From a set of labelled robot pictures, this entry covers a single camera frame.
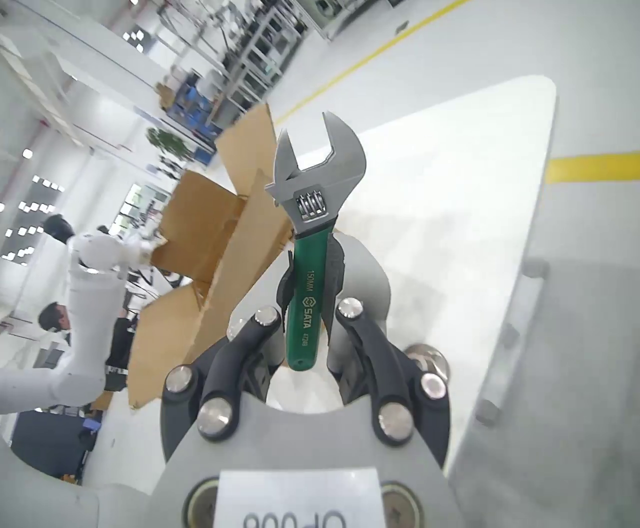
wrench jaw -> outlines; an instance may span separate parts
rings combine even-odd
[[[323,113],[331,152],[300,170],[286,130],[278,138],[273,183],[265,190],[289,215],[296,235],[334,223],[342,204],[364,176],[367,161],[358,136],[339,117]]]

white platform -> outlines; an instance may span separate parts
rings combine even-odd
[[[550,80],[521,77],[360,135],[367,173],[345,203],[337,228],[359,238],[387,272],[389,339],[400,348],[427,342],[449,359],[449,459],[469,420],[518,276],[555,104]],[[301,166],[324,154],[326,149],[301,156]],[[337,389],[323,356],[326,348],[309,372],[281,369],[269,403],[294,412],[335,408]],[[114,405],[117,401],[90,456],[85,485],[106,483],[109,475],[149,492],[163,465],[157,450],[159,406],[153,402],[134,413]],[[98,465],[123,463],[131,467],[97,471]]]

black hair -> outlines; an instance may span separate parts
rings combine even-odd
[[[53,330],[54,332],[62,330],[58,303],[51,303],[42,309],[38,316],[38,324],[43,330]]]
[[[75,234],[73,228],[61,214],[49,216],[42,223],[42,229],[47,235],[51,235],[63,244],[66,244],[67,241]]]

white pillar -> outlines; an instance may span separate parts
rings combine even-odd
[[[43,37],[39,43],[42,52],[51,51],[66,73],[96,92],[152,116],[163,114],[154,87],[165,71],[122,35],[49,0],[14,0],[7,22],[14,27],[37,28]],[[21,54],[34,53],[34,46],[24,50],[14,44]]]

green wrench handle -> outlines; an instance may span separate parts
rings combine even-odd
[[[333,225],[296,239],[293,246],[295,290],[287,314],[287,363],[294,371],[316,364],[324,292],[326,245]]]

